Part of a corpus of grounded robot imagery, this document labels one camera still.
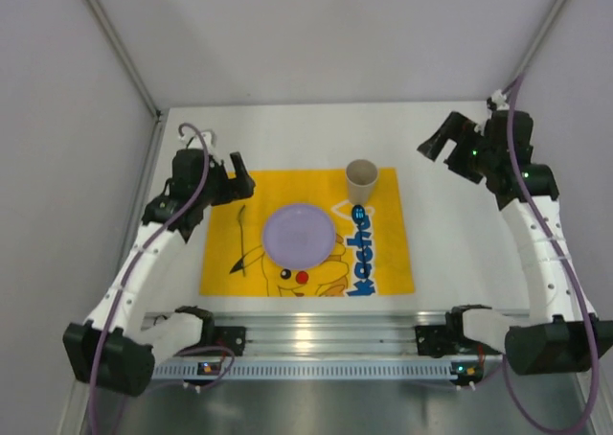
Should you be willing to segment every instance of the white wall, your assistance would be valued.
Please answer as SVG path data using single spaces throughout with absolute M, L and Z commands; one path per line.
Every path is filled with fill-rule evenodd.
M 613 319 L 613 3 L 572 0 L 528 72 L 519 107 L 561 191 L 565 234 L 601 319 Z M 603 363 L 613 377 L 613 351 Z
M 162 107 L 484 99 L 553 0 L 102 0 Z
M 55 433 L 152 120 L 81 0 L 0 0 L 0 432 Z

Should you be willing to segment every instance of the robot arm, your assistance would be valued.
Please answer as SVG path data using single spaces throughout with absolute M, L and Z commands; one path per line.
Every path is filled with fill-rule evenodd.
M 211 152 L 215 137 L 205 139 Z M 202 149 L 189 149 L 189 144 L 176 153 L 172 177 L 167 180 L 164 191 L 147 205 L 136 240 L 115 281 L 83 324 L 71 323 L 66 329 L 63 343 L 76 379 L 89 382 L 101 331 L 119 290 L 123 292 L 120 305 L 102 349 L 97 377 L 100 387 L 138 396 L 147 388 L 156 364 L 187 347 L 211 345 L 214 317 L 204 309 L 179 308 L 165 322 L 142 331 L 149 303 L 160 285 L 181 283 L 169 281 L 166 271 L 176 255 L 191 243 L 192 232 L 202 221 L 204 209 L 248 198 L 254 193 L 255 183 L 239 153 L 230 154 L 236 176 L 229 178 L 223 162 L 212 152 L 208 176 L 198 198 L 145 248 L 145 242 L 193 196 L 202 177 L 203 155 Z M 122 287 L 121 281 L 138 253 L 142 253 L 140 260 Z
M 577 295 L 550 239 L 538 225 L 529 204 L 523 201 L 507 146 L 508 107 L 504 99 L 489 103 L 492 113 L 484 124 L 478 126 L 452 112 L 418 151 L 436 160 L 445 143 L 455 141 L 456 147 L 445 160 L 448 168 L 474 183 L 486 179 L 520 256 L 528 284 L 530 320 L 520 324 L 491 308 L 460 306 L 447 313 L 447 331 L 459 346 L 478 342 L 505 354 L 512 369 L 520 375 L 586 371 L 590 354 Z M 531 162 L 532 130 L 530 115 L 515 112 L 513 133 L 520 170 L 536 205 L 549 221 L 564 258 L 570 260 L 559 219 L 559 192 L 554 176 L 546 165 Z M 586 305 L 602 356 L 613 344 L 613 322 L 600 321 L 587 300 Z

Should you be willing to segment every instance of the plate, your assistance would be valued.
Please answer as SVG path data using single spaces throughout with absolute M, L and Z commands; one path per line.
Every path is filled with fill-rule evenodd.
M 336 229 L 329 215 L 308 203 L 277 210 L 264 224 L 264 250 L 277 265 L 290 270 L 311 269 L 330 255 Z

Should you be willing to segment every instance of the yellow placemat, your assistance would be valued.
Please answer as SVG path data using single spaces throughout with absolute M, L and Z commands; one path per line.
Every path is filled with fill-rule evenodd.
M 251 175 L 256 181 L 253 197 L 214 207 L 211 212 L 200 294 L 299 297 L 415 292 L 394 169 L 379 171 L 361 229 L 352 221 L 344 170 Z M 297 283 L 297 273 L 284 272 L 274 264 L 261 246 L 261 232 L 268 218 L 280 207 L 295 202 L 321 207 L 336 226 L 332 254 L 319 266 L 304 271 L 306 284 Z

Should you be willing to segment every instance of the beige cup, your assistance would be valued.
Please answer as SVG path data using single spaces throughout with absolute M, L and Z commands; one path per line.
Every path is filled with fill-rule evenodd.
M 379 178 L 378 168 L 369 160 L 358 159 L 347 166 L 345 175 L 349 202 L 353 205 L 364 205 L 375 189 L 376 180 Z

